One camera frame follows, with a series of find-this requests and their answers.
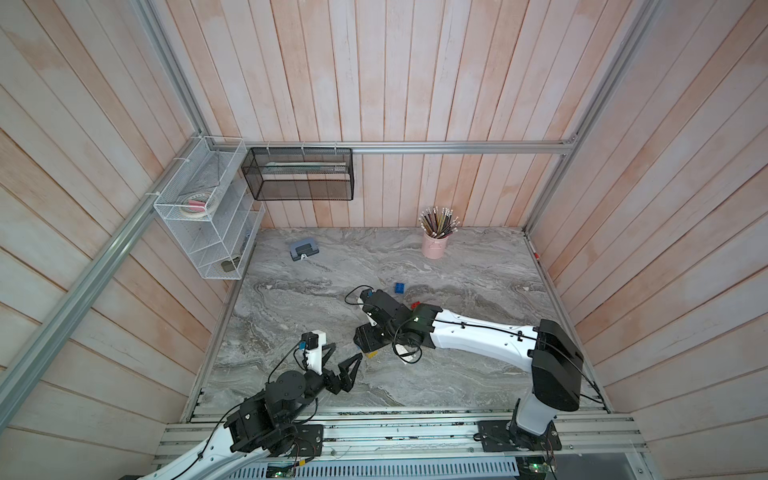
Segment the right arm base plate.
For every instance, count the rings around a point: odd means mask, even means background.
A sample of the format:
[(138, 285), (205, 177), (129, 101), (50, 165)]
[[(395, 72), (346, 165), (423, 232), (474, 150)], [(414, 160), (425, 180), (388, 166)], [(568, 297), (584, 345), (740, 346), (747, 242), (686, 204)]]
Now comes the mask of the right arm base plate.
[(545, 433), (533, 435), (506, 420), (480, 421), (473, 440), (480, 442), (486, 453), (530, 451), (560, 451), (562, 442), (553, 421), (547, 425)]

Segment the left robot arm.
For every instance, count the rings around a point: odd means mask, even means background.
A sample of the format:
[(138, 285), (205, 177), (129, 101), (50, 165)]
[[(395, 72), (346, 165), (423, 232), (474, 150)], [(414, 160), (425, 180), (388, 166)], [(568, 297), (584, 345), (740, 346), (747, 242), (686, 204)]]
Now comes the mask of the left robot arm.
[(296, 469), (322, 453), (324, 427), (299, 418), (321, 393), (349, 392), (363, 359), (358, 353), (323, 367), (335, 350), (318, 346), (319, 358), (304, 370), (290, 370), (269, 381), (256, 395), (227, 411), (205, 440), (147, 479), (226, 479), (246, 465), (285, 457)]

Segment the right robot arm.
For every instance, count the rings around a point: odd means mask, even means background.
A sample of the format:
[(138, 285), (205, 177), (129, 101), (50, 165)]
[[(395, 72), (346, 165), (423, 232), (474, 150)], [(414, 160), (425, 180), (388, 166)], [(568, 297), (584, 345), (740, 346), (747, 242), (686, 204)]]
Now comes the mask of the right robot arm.
[(405, 363), (427, 349), (469, 352), (508, 363), (531, 375), (532, 387), (513, 411), (510, 436), (539, 439), (557, 414), (579, 409), (584, 357), (563, 328), (543, 319), (514, 326), (466, 317), (437, 305), (411, 307), (381, 289), (364, 287), (358, 305), (368, 322), (355, 331), (364, 353), (390, 346)]

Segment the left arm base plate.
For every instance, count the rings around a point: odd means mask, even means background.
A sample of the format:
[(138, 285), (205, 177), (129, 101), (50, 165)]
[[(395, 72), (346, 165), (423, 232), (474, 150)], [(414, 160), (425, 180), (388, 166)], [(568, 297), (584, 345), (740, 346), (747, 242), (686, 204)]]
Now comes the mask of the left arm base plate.
[(275, 433), (264, 447), (271, 457), (288, 455), (315, 458), (322, 454), (324, 427), (320, 424), (292, 424)]

